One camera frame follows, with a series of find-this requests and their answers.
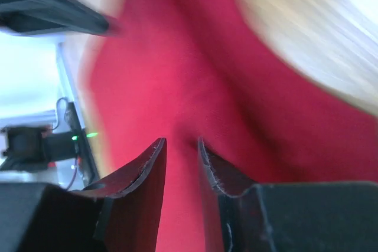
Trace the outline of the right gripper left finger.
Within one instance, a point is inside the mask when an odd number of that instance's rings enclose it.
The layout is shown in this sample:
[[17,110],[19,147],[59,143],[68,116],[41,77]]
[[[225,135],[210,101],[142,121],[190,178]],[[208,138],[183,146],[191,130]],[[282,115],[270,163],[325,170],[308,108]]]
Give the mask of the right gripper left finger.
[[154,251],[167,141],[82,190],[1,184],[2,251]]

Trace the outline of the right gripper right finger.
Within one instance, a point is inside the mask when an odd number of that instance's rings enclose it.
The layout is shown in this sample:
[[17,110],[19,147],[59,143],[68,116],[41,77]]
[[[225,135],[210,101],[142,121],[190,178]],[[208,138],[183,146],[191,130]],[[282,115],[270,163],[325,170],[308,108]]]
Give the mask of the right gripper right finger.
[[376,251],[377,184],[260,184],[198,141],[207,251]]

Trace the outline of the dark red t shirt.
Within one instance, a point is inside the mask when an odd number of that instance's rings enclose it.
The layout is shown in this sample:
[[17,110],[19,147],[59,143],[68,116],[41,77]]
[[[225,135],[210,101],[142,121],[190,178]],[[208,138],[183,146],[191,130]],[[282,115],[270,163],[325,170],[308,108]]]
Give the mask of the dark red t shirt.
[[204,251],[197,141],[258,182],[377,181],[374,119],[275,55],[235,0],[124,0],[83,85],[117,169],[167,139],[157,251]]

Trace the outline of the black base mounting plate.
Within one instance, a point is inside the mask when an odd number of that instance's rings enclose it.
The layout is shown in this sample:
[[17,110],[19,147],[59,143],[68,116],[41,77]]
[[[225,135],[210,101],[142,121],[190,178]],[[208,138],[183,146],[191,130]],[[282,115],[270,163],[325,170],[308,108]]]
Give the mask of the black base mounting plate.
[[[15,57],[10,52],[20,49]],[[99,174],[63,44],[7,45],[1,66],[1,181],[80,190]]]

